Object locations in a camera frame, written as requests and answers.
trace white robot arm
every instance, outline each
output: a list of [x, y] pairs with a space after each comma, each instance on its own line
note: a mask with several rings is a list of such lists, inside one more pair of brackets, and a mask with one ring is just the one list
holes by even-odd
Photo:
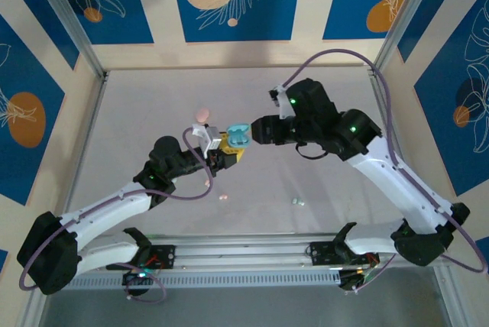
[[[335, 154], [362, 172], [403, 214], [402, 219], [379, 225], [348, 223], [322, 249], [323, 259], [331, 256], [332, 264], [338, 264], [339, 260], [350, 265], [362, 262], [364, 254], [391, 253], [426, 266], [445, 252], [455, 227], [442, 212], [461, 225], [470, 213], [468, 208], [463, 203], [451, 204], [441, 198], [400, 158], [392, 158], [386, 138], [365, 113], [354, 109], [337, 112], [322, 84], [311, 79], [295, 83], [289, 89], [280, 87], [270, 94], [280, 107], [280, 114], [259, 118], [251, 125], [256, 142], [295, 144], [297, 150], [307, 143], [317, 143], [325, 151], [320, 157]], [[182, 152], [175, 138], [163, 137], [155, 144], [150, 160], [133, 183], [84, 209], [60, 218], [47, 212], [37, 219], [19, 251], [18, 261], [26, 267], [40, 244], [53, 238], [28, 271], [43, 293], [54, 293], [76, 275], [94, 268], [117, 263], [140, 267], [147, 262], [151, 243], [137, 229], [126, 229], [125, 234], [114, 238], [96, 237], [162, 203], [166, 196], [154, 190], [171, 194], [175, 190], [172, 180], [202, 169], [202, 163], [215, 176], [217, 171], [239, 161], [244, 149], [227, 146], [227, 140], [223, 140], [226, 134], [208, 126], [194, 127], [193, 133], [199, 136], [200, 147], [195, 149], [199, 159], [189, 151]], [[408, 173], [440, 207], [435, 209], [401, 171]], [[68, 224], [68, 230], [62, 229]]]

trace small white object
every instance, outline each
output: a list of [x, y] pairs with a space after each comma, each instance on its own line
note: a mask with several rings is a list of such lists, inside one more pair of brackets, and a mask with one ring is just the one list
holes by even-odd
[[292, 204], [293, 205], [300, 205], [300, 206], [304, 206], [306, 203], [304, 201], [302, 201], [301, 199], [298, 199], [298, 198], [294, 198], [292, 200]]
[[280, 119], [296, 116], [296, 113], [293, 111], [292, 105], [289, 102], [289, 97], [285, 93], [286, 90], [287, 89], [284, 88], [282, 85], [279, 85], [275, 88], [275, 91], [278, 92], [277, 102]]
[[196, 120], [198, 123], [206, 123], [209, 119], [210, 111], [207, 108], [201, 108], [196, 114]]
[[202, 125], [192, 125], [192, 134], [199, 138], [199, 146], [207, 159], [207, 151], [215, 150], [221, 144], [221, 134], [217, 127], [206, 127]]

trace black cable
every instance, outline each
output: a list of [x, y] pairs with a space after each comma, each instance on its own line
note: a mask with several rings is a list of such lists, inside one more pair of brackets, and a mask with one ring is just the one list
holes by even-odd
[[307, 248], [306, 248], [306, 250], [304, 251], [304, 253], [306, 254], [306, 256], [307, 256], [307, 257], [311, 257], [311, 258], [313, 258], [313, 253], [312, 253], [312, 251], [311, 251], [311, 246], [310, 246], [310, 245], [308, 245], [308, 246], [307, 246]]
[[307, 159], [307, 160], [318, 160], [318, 159], [322, 159], [323, 157], [325, 157], [326, 155], [328, 155], [328, 152], [325, 151], [324, 153], [322, 153], [321, 155], [318, 155], [317, 157], [308, 157], [307, 155], [302, 155], [301, 152], [299, 151], [299, 147], [300, 145], [299, 144], [296, 144], [296, 151], [299, 153], [299, 155], [301, 157], [303, 157], [304, 159]]

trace pink object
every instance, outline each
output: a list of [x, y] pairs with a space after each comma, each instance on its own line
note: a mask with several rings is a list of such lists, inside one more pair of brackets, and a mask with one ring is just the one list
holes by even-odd
[[196, 114], [198, 123], [205, 123], [209, 119], [210, 111], [207, 108], [200, 109]]

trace white floor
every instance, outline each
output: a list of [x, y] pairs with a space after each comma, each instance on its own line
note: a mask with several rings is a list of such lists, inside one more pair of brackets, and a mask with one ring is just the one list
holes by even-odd
[[[209, 124], [253, 122], [278, 114], [268, 90], [295, 69], [144, 70], [110, 74], [70, 210], [117, 191], [137, 174], [161, 136], [181, 141], [202, 108]], [[359, 108], [381, 118], [364, 67], [314, 67], [300, 78], [322, 82], [339, 111]], [[305, 154], [318, 153], [315, 147]], [[176, 194], [206, 190], [206, 175], [178, 179]], [[219, 196], [227, 194], [227, 200]], [[304, 206], [292, 204], [300, 197]], [[346, 222], [384, 222], [399, 212], [380, 191], [337, 157], [305, 160], [293, 145], [253, 143], [240, 163], [221, 171], [213, 193], [199, 201], [167, 200], [117, 227], [158, 235], [336, 232]]]

